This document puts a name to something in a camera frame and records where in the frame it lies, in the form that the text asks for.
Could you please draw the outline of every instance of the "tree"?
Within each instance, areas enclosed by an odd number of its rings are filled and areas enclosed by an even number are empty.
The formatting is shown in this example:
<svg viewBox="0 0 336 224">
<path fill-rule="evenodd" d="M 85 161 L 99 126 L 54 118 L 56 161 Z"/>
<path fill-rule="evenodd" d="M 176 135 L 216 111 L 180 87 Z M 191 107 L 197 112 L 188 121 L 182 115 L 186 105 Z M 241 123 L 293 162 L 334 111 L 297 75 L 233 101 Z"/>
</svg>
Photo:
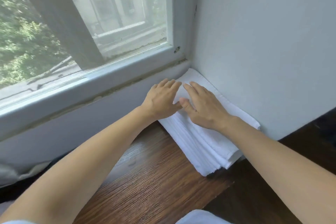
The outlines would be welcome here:
<svg viewBox="0 0 336 224">
<path fill-rule="evenodd" d="M 0 88 L 44 73 L 68 56 L 29 0 L 0 0 Z"/>
</svg>

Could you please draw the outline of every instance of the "window pane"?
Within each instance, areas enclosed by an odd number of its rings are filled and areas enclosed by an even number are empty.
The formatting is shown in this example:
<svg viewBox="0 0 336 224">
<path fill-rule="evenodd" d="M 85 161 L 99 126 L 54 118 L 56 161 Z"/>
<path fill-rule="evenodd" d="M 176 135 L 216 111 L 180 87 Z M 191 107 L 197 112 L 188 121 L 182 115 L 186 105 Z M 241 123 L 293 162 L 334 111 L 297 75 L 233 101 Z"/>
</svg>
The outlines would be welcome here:
<svg viewBox="0 0 336 224">
<path fill-rule="evenodd" d="M 103 57 L 120 57 L 167 41 L 166 0 L 73 0 Z"/>
<path fill-rule="evenodd" d="M 80 72 L 29 0 L 0 0 L 0 106 Z"/>
</svg>

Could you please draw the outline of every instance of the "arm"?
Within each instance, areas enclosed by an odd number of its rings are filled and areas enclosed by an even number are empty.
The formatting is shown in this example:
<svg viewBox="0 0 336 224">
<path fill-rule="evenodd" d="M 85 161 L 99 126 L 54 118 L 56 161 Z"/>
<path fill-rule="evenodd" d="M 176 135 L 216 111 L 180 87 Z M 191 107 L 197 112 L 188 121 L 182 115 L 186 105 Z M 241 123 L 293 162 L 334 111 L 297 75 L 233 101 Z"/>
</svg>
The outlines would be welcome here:
<svg viewBox="0 0 336 224">
<path fill-rule="evenodd" d="M 135 137 L 155 120 L 181 108 L 173 105 L 181 85 L 154 85 L 144 103 L 80 145 L 32 184 L 0 218 L 38 224 L 72 223 Z"/>
<path fill-rule="evenodd" d="M 227 113 L 214 94 L 191 82 L 181 105 L 192 122 L 228 137 L 303 224 L 336 223 L 336 176 L 309 159 L 271 140 Z"/>
</svg>

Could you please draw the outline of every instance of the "window frame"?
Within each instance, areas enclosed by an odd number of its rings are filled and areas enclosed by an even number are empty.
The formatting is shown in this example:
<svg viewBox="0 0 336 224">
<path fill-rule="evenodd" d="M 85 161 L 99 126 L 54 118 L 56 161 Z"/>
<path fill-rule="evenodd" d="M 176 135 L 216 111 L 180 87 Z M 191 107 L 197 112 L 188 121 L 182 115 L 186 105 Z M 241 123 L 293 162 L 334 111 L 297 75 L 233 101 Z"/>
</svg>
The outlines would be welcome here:
<svg viewBox="0 0 336 224">
<path fill-rule="evenodd" d="M 166 1 L 167 43 L 155 46 L 123 60 L 90 69 L 82 75 L 70 79 L 70 81 L 59 85 L 47 86 L 44 89 L 31 93 L 28 97 L 19 98 L 13 101 L 13 103 L 8 103 L 6 107 L 0 110 L 0 141 L 18 134 L 32 125 L 41 124 L 56 113 L 67 112 L 68 110 L 77 108 L 104 92 L 112 92 L 113 89 L 118 89 L 122 85 L 141 79 L 144 75 L 155 73 L 155 71 L 169 64 L 185 59 L 185 51 L 189 50 L 187 47 L 187 27 L 189 26 L 187 21 L 189 17 L 194 16 L 194 8 L 190 9 L 188 7 L 190 4 L 188 0 Z M 51 0 L 49 0 L 48 5 L 51 8 L 55 7 L 55 3 Z M 76 18 L 80 18 L 82 21 L 77 9 L 75 11 L 71 9 L 71 11 L 73 14 L 77 12 L 78 17 Z M 78 46 L 79 43 L 88 40 L 89 35 L 91 46 L 88 46 L 83 51 L 85 55 L 80 57 L 83 60 L 81 65 L 84 69 L 87 69 L 96 66 L 93 66 L 90 60 L 92 58 L 90 54 L 93 52 L 87 51 L 91 50 L 90 48 L 93 48 L 93 46 L 96 47 L 96 45 L 84 22 L 82 21 L 81 23 L 78 22 L 75 24 L 82 29 L 81 32 L 77 32 L 76 39 L 78 42 L 76 44 Z"/>
</svg>

